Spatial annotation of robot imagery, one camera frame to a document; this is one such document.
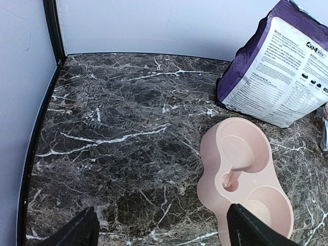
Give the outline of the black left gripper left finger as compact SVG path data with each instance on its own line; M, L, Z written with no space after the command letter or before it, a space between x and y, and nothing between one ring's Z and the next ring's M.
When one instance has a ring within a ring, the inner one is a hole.
M99 221L94 207L87 207L38 246L97 246Z

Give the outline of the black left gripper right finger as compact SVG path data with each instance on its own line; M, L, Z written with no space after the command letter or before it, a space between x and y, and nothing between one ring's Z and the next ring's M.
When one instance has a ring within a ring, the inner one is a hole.
M232 246L299 246L275 232L241 204L232 204L227 212Z

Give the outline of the purple white pet food bag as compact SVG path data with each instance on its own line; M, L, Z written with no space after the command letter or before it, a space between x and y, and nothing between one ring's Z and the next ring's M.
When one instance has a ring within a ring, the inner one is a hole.
M226 109L286 128L327 103L327 27L279 1L216 83Z

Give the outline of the pink double pet bowl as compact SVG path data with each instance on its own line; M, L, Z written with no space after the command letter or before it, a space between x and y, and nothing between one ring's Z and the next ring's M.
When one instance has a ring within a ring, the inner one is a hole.
M230 245L227 212L233 203L290 238L292 205L277 178L270 143L254 123L231 117L212 126L201 139L200 156L197 195L215 214L222 245Z

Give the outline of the black left frame post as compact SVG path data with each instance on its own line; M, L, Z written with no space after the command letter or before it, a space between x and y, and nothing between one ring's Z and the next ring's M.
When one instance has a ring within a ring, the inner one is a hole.
M43 0L43 6L55 61L58 67L62 67L67 56L60 30L57 4L55 0Z

